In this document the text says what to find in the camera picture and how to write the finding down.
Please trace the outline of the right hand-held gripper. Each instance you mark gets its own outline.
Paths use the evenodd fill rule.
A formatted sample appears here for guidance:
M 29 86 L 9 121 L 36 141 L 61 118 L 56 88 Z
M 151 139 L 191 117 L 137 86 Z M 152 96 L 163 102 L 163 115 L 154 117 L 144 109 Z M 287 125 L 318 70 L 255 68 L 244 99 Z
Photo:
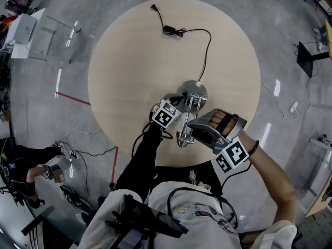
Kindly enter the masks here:
M 223 137 L 216 129 L 208 125 L 210 118 L 216 110 L 233 117 L 236 124 L 227 137 Z M 238 167 L 248 158 L 247 150 L 240 142 L 239 133 L 247 124 L 247 120 L 237 114 L 232 114 L 222 109 L 214 109 L 209 114 L 209 119 L 196 118 L 191 120 L 187 127 L 192 129 L 192 137 L 212 150 L 217 156 L 216 161 L 221 169 L 227 173 Z

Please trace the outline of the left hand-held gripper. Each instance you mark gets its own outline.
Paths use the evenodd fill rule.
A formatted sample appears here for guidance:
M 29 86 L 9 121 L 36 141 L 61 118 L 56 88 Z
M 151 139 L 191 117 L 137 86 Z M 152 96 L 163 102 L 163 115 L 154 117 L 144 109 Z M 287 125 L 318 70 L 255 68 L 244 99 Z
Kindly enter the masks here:
M 151 121 L 163 128 L 169 127 L 185 111 L 185 101 L 181 94 L 166 94 L 152 110 Z

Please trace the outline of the silver metal desk lamp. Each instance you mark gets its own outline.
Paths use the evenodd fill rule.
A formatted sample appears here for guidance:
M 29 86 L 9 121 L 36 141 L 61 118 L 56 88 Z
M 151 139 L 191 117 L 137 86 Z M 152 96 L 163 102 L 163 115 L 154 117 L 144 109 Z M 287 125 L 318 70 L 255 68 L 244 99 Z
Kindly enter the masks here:
M 194 144 L 192 129 L 187 124 L 197 118 L 208 99 L 208 92 L 205 86 L 195 80 L 189 80 L 177 89 L 176 94 L 181 94 L 185 99 L 185 111 L 180 116 L 180 128 L 176 132 L 177 144 L 184 148 L 189 144 Z

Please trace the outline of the person's left forearm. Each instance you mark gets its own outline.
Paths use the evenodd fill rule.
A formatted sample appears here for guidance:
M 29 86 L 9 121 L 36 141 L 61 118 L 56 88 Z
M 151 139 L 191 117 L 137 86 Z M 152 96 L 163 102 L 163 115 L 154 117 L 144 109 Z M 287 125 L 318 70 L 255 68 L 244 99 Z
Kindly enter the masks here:
M 127 189 L 147 198 L 155 177 L 157 149 L 162 141 L 160 125 L 153 122 L 143 135 L 135 154 L 117 180 L 115 190 Z

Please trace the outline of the person's right forearm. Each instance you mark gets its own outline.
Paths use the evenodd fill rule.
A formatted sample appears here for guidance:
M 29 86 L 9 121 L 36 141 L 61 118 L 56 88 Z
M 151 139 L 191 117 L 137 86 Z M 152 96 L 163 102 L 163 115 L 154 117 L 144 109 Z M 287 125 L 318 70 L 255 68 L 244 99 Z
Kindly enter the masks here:
M 239 138 L 248 152 L 254 147 L 256 141 L 245 131 L 240 131 Z M 249 161 L 261 176 L 270 197 L 277 205 L 273 222 L 287 220 L 294 224 L 297 198 L 287 174 L 260 146 L 249 156 Z

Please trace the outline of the person's right hand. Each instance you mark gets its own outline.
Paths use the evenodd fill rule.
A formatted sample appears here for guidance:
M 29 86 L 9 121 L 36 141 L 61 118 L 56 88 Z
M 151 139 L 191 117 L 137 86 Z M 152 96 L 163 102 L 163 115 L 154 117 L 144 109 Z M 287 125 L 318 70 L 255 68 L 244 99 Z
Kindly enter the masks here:
M 210 118 L 208 125 L 216 129 L 223 137 L 227 137 L 236 124 L 233 117 L 216 110 Z

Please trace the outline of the person's black trousers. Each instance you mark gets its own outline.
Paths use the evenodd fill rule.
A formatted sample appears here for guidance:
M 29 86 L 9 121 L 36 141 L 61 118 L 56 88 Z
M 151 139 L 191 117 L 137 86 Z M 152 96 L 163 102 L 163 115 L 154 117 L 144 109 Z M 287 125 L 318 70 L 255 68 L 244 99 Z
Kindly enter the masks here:
M 153 179 L 151 190 L 163 182 L 184 182 L 192 184 L 190 179 L 190 171 L 194 171 L 196 175 L 197 185 L 202 182 L 203 184 L 211 187 L 210 192 L 216 196 L 222 195 L 222 186 L 220 180 L 214 170 L 210 161 L 193 165 L 189 167 L 156 167 L 156 176 Z

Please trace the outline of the black wrist band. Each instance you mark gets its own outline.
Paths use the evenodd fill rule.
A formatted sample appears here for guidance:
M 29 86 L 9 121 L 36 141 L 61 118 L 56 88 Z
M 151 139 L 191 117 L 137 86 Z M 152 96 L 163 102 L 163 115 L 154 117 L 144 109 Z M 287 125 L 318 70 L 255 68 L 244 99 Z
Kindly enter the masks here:
M 254 147 L 248 152 L 248 155 L 251 156 L 258 148 L 259 140 L 256 140 Z

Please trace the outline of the red floor tape line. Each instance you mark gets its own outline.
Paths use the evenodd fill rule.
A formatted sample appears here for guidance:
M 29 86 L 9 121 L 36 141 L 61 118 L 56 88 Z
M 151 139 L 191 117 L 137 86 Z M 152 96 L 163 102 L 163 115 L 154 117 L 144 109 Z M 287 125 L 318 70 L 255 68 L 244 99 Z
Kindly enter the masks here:
M 88 101 L 78 99 L 76 97 L 61 93 L 59 91 L 55 91 L 55 94 L 59 95 L 59 96 L 62 96 L 64 98 L 73 100 L 75 102 L 91 106 L 91 103 L 88 102 Z M 113 167 L 112 167 L 112 173 L 111 173 L 111 183 L 115 182 L 115 171 L 116 171 L 116 164 L 117 164 L 118 154 L 119 154 L 119 148 L 117 146 L 115 146 L 114 161 L 113 161 Z

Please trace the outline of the black chest-mounted device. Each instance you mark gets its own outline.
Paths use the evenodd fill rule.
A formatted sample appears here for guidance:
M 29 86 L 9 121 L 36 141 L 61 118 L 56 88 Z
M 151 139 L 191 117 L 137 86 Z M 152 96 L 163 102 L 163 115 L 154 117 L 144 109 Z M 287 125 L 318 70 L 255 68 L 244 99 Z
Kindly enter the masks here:
M 124 195 L 120 211 L 112 211 L 112 215 L 114 219 L 106 220 L 106 225 L 114 228 L 127 243 L 144 240 L 156 232 L 173 238 L 188 232 L 179 220 L 138 202 L 132 195 Z

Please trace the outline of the light wooden table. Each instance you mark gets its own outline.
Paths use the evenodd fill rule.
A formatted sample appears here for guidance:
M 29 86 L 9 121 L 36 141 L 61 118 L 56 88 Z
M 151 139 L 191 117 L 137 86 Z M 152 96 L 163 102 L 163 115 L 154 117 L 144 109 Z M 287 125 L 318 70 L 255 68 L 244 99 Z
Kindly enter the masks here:
M 328 207 L 332 199 L 332 171 L 330 172 L 322 190 L 317 194 L 313 203 L 309 206 L 305 217 L 309 217 Z

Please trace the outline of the black office chair base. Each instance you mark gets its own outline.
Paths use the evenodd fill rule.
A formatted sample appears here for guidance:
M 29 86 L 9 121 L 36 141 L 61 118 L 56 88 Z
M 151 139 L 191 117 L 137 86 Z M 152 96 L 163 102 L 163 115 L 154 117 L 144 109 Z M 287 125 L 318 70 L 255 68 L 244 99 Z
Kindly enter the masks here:
M 73 187 L 67 184 L 62 184 L 60 189 L 62 191 L 62 197 L 66 199 L 73 207 L 85 212 L 92 211 L 90 203 L 83 199 Z

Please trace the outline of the white metal-legged table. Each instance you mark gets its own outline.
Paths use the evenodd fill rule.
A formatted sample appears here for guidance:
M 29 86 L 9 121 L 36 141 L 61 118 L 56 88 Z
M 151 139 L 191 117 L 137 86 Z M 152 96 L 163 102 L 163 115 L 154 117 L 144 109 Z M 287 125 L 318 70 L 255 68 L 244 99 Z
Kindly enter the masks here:
M 41 61 L 51 61 L 61 64 L 70 64 L 71 60 L 65 57 L 56 57 L 48 54 L 51 41 L 56 33 L 56 27 L 52 24 L 56 22 L 71 30 L 70 36 L 80 32 L 81 28 L 77 22 L 70 23 L 60 17 L 55 17 L 46 8 L 43 8 L 33 14 L 37 22 L 32 31 L 30 40 L 24 45 L 12 44 L 6 45 L 11 48 L 11 58 L 13 59 L 34 59 Z

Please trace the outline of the white printer box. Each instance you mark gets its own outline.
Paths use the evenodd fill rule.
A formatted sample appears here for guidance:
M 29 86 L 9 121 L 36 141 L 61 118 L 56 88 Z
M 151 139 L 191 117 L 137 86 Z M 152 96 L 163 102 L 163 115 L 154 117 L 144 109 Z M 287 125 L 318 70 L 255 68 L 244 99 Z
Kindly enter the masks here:
M 19 15 L 11 22 L 6 35 L 5 45 L 20 44 L 24 45 L 29 42 L 37 19 L 27 14 Z

